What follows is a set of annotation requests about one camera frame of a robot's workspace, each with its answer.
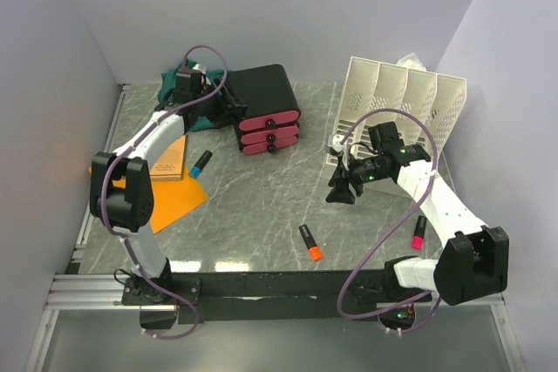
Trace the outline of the blue highlighter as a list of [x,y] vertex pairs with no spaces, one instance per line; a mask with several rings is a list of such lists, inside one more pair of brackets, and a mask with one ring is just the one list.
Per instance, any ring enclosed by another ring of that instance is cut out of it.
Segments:
[[190,171],[188,172],[188,176],[192,179],[197,179],[212,157],[213,153],[209,150],[206,150],[191,167]]

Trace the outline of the black drawer organizer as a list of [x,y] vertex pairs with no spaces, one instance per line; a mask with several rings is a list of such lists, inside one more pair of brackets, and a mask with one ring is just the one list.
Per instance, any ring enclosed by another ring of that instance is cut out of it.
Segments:
[[[298,110],[301,116],[287,73],[280,64],[232,71],[227,75],[225,85],[246,103],[247,110],[242,119],[287,110]],[[242,119],[233,123],[241,152],[245,145],[240,143],[240,134],[243,132],[239,130],[238,124]]]

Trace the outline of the orange highlighter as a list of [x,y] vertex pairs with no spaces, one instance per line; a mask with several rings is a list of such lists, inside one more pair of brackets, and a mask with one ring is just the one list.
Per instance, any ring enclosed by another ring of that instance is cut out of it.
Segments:
[[323,258],[321,250],[319,249],[314,237],[312,236],[310,229],[307,225],[303,224],[298,227],[299,232],[303,238],[304,244],[308,249],[310,258],[313,261],[319,261]]

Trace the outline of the orange book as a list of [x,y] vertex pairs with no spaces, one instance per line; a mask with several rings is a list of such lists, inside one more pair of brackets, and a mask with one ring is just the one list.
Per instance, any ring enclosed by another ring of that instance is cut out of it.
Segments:
[[174,141],[161,155],[150,170],[151,180],[181,180],[187,149],[187,137],[181,136]]

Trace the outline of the pink highlighter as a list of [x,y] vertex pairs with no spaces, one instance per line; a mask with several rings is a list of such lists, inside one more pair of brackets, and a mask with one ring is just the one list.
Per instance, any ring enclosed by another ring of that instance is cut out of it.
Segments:
[[424,215],[419,215],[412,236],[412,248],[415,250],[422,249],[426,225],[427,218]]

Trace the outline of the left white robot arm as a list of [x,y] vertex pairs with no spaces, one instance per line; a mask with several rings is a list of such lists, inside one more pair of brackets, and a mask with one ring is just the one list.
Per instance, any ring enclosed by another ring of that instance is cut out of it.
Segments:
[[144,283],[143,293],[156,304],[181,297],[174,292],[170,262],[150,226],[154,209],[150,170],[193,126],[193,115],[221,93],[228,75],[224,69],[215,84],[196,69],[180,69],[175,87],[146,125],[120,148],[92,158],[90,212],[119,239],[132,261],[133,278]]

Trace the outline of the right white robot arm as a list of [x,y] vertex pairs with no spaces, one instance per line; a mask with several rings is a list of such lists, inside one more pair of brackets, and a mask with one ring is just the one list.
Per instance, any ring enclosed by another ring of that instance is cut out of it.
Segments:
[[439,175],[423,146],[404,143],[395,123],[375,125],[369,136],[373,154],[365,159],[351,156],[342,136],[330,137],[337,167],[328,183],[327,202],[352,205],[364,184],[391,179],[418,205],[442,245],[436,260],[410,256],[386,262],[384,295],[401,301],[416,288],[434,291],[455,306],[506,290],[506,232],[476,217]]

